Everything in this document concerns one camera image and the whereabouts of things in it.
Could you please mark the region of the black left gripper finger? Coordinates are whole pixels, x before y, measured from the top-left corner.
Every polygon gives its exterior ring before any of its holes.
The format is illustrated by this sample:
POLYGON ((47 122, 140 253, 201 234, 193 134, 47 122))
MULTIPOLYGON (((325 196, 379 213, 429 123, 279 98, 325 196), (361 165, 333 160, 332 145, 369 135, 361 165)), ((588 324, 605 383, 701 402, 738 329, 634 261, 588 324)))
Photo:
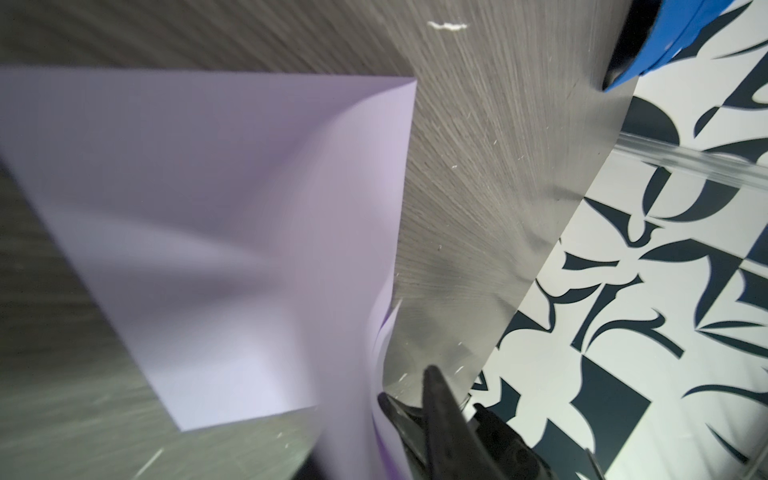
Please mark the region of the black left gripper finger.
POLYGON ((469 429, 440 369, 423 373, 422 407, 430 479, 505 479, 469 429))

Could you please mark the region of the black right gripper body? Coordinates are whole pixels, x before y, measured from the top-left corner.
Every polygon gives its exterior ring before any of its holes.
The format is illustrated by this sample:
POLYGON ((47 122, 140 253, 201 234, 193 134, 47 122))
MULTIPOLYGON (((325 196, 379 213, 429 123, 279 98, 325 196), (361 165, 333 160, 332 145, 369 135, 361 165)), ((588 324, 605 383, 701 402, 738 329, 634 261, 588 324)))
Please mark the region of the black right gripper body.
MULTIPOLYGON (((387 419, 399 434, 420 479, 430 479, 427 471, 425 428, 423 411, 410 407, 382 393, 378 398, 387 419)), ((557 475, 522 437, 504 423, 495 413, 480 405, 469 423, 505 479, 555 479, 557 475)))

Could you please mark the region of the lilac square paper sheet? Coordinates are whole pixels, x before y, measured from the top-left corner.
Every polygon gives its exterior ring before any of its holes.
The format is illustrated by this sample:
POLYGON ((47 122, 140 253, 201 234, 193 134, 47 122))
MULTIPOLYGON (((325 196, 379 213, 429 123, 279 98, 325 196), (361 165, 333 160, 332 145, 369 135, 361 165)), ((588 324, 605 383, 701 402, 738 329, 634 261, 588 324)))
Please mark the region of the lilac square paper sheet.
POLYGON ((378 405, 417 82, 3 67, 1 158, 177 427, 318 409, 332 479, 406 479, 378 405))

